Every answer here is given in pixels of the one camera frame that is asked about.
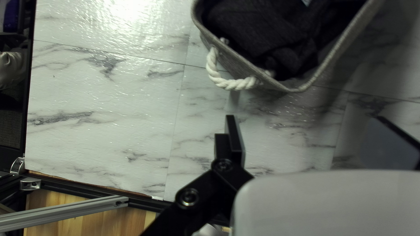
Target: twisted rope handle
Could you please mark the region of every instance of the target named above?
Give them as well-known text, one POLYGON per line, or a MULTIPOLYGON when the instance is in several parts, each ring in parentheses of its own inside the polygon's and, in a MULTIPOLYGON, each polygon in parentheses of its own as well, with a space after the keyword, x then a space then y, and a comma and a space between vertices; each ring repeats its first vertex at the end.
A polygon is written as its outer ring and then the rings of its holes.
MULTIPOLYGON (((228 44, 228 40, 225 38, 220 38, 224 44, 228 44)), ((262 82, 257 79, 255 76, 249 76, 244 79, 223 79, 217 69, 217 56, 219 55, 219 50, 216 47, 211 47, 209 53, 207 54, 207 63, 206 70, 209 73, 209 78, 216 84, 217 87, 224 90, 245 90, 255 88, 257 85, 262 84, 262 82)), ((272 76, 272 72, 265 71, 268 75, 272 76)))

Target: black frame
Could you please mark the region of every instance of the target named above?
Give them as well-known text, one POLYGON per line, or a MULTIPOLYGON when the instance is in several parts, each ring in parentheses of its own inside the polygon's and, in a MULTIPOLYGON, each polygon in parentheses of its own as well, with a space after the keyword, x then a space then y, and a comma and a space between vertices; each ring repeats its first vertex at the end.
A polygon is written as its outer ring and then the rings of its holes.
POLYGON ((36 13, 36 0, 21 0, 19 5, 19 20, 18 20, 18 33, 15 35, 22 34, 25 20, 26 20, 26 11, 30 12, 30 22, 29 22, 29 35, 28 35, 28 54, 27 54, 27 63, 26 63, 26 75, 24 81, 24 97, 22 105, 22 125, 21 125, 21 142, 20 148, 7 147, 0 145, 0 171, 9 172, 13 162, 18 157, 24 156, 25 153, 25 143, 26 143, 26 123, 28 119, 28 103, 29 103, 29 86, 31 81, 31 67, 32 67, 32 47, 34 42, 34 26, 35 26, 35 13, 36 13))

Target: fabric basket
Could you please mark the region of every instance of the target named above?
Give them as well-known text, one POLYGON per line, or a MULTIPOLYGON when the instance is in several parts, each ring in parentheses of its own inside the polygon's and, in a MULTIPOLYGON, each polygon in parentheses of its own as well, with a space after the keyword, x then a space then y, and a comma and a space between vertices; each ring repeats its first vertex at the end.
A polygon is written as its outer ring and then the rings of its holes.
POLYGON ((315 69, 305 73, 303 78, 290 78, 285 81, 277 81, 267 74, 266 71, 256 67, 240 54, 232 50, 204 27, 201 18, 204 10, 204 1, 205 0, 194 0, 191 10, 192 20, 200 30, 200 37, 206 48, 208 50, 211 50, 212 47, 216 49, 215 51, 217 52, 217 60, 219 63, 226 68, 235 79, 244 79, 253 76, 260 81, 259 86, 283 92, 302 92, 308 89, 317 79, 328 79, 329 77, 332 77, 337 60, 372 20, 384 2, 384 0, 367 0, 343 33, 324 49, 325 55, 323 59, 320 60, 320 64, 315 69))

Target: black fabric item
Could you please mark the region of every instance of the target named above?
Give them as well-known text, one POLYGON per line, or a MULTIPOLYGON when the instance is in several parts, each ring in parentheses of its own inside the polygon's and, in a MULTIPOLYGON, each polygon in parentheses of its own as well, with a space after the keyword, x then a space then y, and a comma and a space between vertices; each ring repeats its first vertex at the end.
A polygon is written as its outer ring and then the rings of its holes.
POLYGON ((21 111, 22 106, 22 102, 16 101, 9 95, 0 93, 0 110, 21 111))
POLYGON ((318 64, 318 51, 337 37, 366 0, 206 1, 203 24, 277 80, 299 76, 318 64))

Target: bolt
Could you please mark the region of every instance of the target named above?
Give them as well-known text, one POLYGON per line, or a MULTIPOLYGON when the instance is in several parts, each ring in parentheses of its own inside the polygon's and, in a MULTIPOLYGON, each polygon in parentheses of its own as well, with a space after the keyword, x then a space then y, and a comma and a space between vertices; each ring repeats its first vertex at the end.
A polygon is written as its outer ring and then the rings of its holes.
POLYGON ((222 159, 216 163, 215 167, 220 172, 228 172, 232 169, 232 162, 228 159, 222 159))
POLYGON ((186 189, 180 197, 181 204, 188 207, 197 203, 198 191, 195 189, 186 189))

